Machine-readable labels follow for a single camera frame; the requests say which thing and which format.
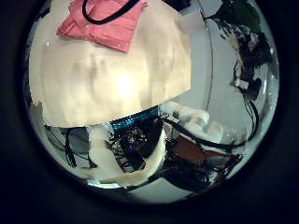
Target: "wire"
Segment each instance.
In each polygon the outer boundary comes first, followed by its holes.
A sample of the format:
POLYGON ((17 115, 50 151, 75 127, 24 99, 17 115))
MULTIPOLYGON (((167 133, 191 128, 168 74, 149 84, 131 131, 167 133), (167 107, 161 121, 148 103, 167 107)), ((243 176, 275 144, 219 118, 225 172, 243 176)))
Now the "wire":
POLYGON ((82 159, 85 160, 85 161, 88 161, 88 160, 89 160, 89 159, 87 159, 87 158, 85 158, 85 157, 80 156, 80 155, 79 155, 78 153, 76 153, 76 152, 73 152, 73 153, 74 153, 74 155, 76 155, 76 156, 82 158, 82 159))
POLYGON ((97 20, 94 20, 93 18, 91 18, 88 14, 87 14, 87 11, 86 11, 86 6, 87 6, 87 2, 88 0, 84 0, 83 2, 83 6, 82 6, 82 13, 83 13, 83 16, 85 17, 85 19, 92 23, 92 24, 96 24, 96 25, 103 25, 105 23, 108 23, 110 21, 114 21, 116 20, 118 17, 122 16, 123 14, 125 14, 126 12, 128 12, 132 7, 135 6, 135 4, 137 2, 139 2, 139 0, 129 0, 123 7, 121 7, 118 11, 114 12, 112 15, 100 20, 100 21, 97 21, 97 20))
POLYGON ((48 128, 49 132, 53 135, 53 137, 57 140, 57 142, 62 146, 65 147, 65 145, 58 139, 58 137, 53 133, 53 131, 51 130, 51 128, 48 128))
POLYGON ((250 107, 249 102, 246 100, 246 98, 245 98, 244 95, 243 95, 243 101, 244 101, 245 109, 246 109, 246 111, 249 114, 250 119, 251 119, 251 126, 252 126, 252 128, 251 128, 251 133, 250 134, 252 134, 253 131, 254 131, 254 128, 255 128, 255 122, 253 120, 253 110, 250 107))
POLYGON ((78 134, 76 133, 70 133, 69 134, 70 136, 74 136, 75 138, 77 138, 78 140, 84 142, 84 143, 89 143, 88 140, 84 139, 83 137, 79 136, 78 134))

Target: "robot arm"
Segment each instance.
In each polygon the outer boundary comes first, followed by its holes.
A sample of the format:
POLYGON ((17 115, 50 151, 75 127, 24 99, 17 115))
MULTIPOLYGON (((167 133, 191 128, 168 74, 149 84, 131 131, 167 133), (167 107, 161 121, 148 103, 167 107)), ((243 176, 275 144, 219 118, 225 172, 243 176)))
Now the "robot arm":
POLYGON ((205 127, 209 121, 209 114, 205 110, 194 109, 171 101, 161 105, 160 108, 162 113, 182 121, 184 128, 195 136, 214 143, 221 141, 223 128, 218 122, 211 122, 205 132, 205 127))

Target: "white surface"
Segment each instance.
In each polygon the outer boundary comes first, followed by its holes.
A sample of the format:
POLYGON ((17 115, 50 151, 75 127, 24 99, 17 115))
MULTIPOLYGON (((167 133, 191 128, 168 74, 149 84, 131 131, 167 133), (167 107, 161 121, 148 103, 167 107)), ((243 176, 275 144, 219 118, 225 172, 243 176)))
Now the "white surface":
POLYGON ((68 1, 52 1, 37 26, 29 64, 32 98, 42 103, 47 124, 77 127, 119 119, 191 88, 190 42, 178 27, 179 14, 160 0, 148 2, 125 54, 57 36, 68 1))
POLYGON ((172 203, 191 194, 190 191, 179 189, 163 178, 129 193, 145 203, 172 203))
MULTIPOLYGON (((197 1, 192 0, 190 7, 180 11, 182 15, 198 12, 200 6, 197 1)), ((192 49, 192 87, 174 98, 173 101, 206 110, 212 86, 212 47, 208 29, 199 29, 190 33, 192 49)))

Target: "pink cloth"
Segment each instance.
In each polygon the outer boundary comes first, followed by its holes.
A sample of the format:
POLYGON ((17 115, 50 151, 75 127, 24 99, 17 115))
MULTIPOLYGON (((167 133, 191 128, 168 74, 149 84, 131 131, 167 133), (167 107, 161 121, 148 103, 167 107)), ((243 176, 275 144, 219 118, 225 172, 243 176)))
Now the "pink cloth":
MULTIPOLYGON (((102 20, 119 10, 128 0, 90 0, 86 10, 91 18, 102 20)), ((143 7, 148 4, 137 2, 128 12, 114 21, 96 25, 85 20, 82 14, 83 0, 70 3, 70 15, 57 29, 57 35, 67 35, 90 40, 99 45, 127 52, 143 7)))

